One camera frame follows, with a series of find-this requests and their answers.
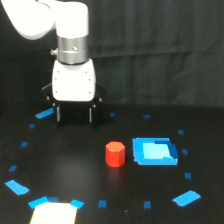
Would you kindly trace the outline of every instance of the blue tape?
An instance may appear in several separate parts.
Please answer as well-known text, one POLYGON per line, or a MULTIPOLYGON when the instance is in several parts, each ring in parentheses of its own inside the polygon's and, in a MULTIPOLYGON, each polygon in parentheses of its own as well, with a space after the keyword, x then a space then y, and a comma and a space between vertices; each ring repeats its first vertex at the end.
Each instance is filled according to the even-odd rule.
POLYGON ((183 130, 179 130, 178 132, 179 132, 180 135, 183 135, 184 134, 184 131, 183 130))
POLYGON ((150 201, 145 201, 144 203, 144 208, 151 208, 151 202, 150 201))
POLYGON ((41 119, 41 118, 44 118, 50 114, 53 114, 54 113, 54 108, 51 108, 49 110, 45 110, 39 114, 36 115, 37 118, 41 119))
POLYGON ((173 158, 178 158, 178 153, 177 153, 177 149, 176 146, 173 144, 167 144, 170 150, 170 156, 173 158))
POLYGON ((82 208, 82 206, 84 205, 83 202, 81 201, 77 201, 77 200, 72 200, 71 201, 71 205, 74 207, 77 207, 78 209, 82 208))
POLYGON ((56 197, 49 197, 48 201, 49 202, 58 202, 58 198, 56 198, 56 197))
POLYGON ((172 201, 176 202, 179 206, 185 206, 199 198, 201 198, 201 195, 197 194, 194 191, 188 191, 188 192, 174 198, 172 201))
POLYGON ((191 179, 191 173, 185 173, 185 178, 186 179, 191 179))
POLYGON ((27 147, 27 142, 22 142, 21 147, 27 147))
POLYGON ((182 152, 183 152, 184 155, 188 154, 187 149, 182 149, 182 152))
POLYGON ((106 201, 103 201, 103 200, 99 201, 99 204, 98 204, 99 208, 106 208, 106 206, 107 206, 107 202, 106 201))
POLYGON ((29 191, 28 188, 16 183, 14 180, 6 182, 5 185, 14 191, 14 193, 17 195, 26 194, 29 191))
POLYGON ((46 202, 49 202, 48 198, 47 197, 43 197, 43 198, 39 198, 39 199, 37 199, 35 201, 29 202, 28 205, 30 206, 30 208, 34 209, 36 206, 44 204, 46 202))
POLYGON ((143 115, 144 118, 150 118, 150 115, 143 115))
POLYGON ((10 172, 13 172, 13 171, 15 171, 16 168, 17 168, 17 166, 11 166, 10 169, 9 169, 9 171, 10 172))

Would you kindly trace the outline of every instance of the red block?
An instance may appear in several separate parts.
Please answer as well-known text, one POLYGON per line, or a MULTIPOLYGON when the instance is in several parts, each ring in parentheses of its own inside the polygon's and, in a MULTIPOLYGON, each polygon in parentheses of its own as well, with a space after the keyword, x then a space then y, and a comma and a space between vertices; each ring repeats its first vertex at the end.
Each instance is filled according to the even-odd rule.
POLYGON ((120 167, 125 163, 125 146, 121 142, 106 145, 106 163, 110 167, 120 167))

